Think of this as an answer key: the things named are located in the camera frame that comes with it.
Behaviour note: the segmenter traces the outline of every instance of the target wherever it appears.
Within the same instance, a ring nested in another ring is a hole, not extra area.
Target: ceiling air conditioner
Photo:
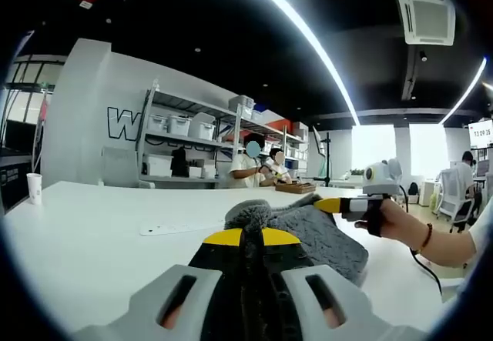
[[[451,0],[399,0],[408,45],[452,46],[455,8]]]

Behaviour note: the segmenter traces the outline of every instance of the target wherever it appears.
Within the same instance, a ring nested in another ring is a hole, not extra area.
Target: gray fluffy cloth
[[[248,200],[234,206],[225,217],[225,229],[275,228],[295,235],[314,265],[327,264],[351,282],[358,282],[368,261],[368,251],[340,231],[332,214],[314,207],[322,199],[309,194],[284,208],[271,208],[265,200]]]

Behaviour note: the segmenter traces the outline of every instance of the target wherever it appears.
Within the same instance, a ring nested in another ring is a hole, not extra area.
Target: paper cup
[[[31,204],[41,205],[41,174],[28,173],[29,199]]]

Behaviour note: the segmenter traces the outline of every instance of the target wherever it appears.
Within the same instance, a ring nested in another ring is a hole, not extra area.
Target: white shirt
[[[277,179],[280,179],[281,181],[286,182],[289,171],[287,170],[287,168],[284,165],[281,165],[281,164],[277,165],[271,158],[267,159],[266,164],[274,172],[273,173],[274,178],[277,178]]]
[[[488,236],[493,225],[493,216],[491,215],[493,213],[492,200],[490,199],[476,223],[469,229],[477,253],[481,253],[488,243]]]
[[[231,163],[230,173],[235,170],[247,170],[252,168],[258,168],[261,166],[260,161],[255,158],[250,158],[247,154],[239,154],[233,158]],[[265,180],[262,173],[255,173],[254,175],[242,179],[234,179],[230,176],[230,188],[242,189],[259,187],[260,183]]]
[[[465,162],[459,162],[454,168],[458,171],[461,196],[464,197],[468,188],[474,184],[472,168]]]

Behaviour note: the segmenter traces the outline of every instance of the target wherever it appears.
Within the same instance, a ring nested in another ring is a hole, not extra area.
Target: office chair
[[[443,195],[440,202],[439,212],[451,217],[450,233],[454,230],[454,224],[467,222],[471,215],[474,199],[466,199],[465,191],[461,191],[459,174],[457,169],[445,169],[440,173]],[[462,206],[469,202],[467,214],[458,215]]]
[[[134,150],[102,148],[102,178],[100,186],[154,189],[152,182],[139,180],[137,154]]]

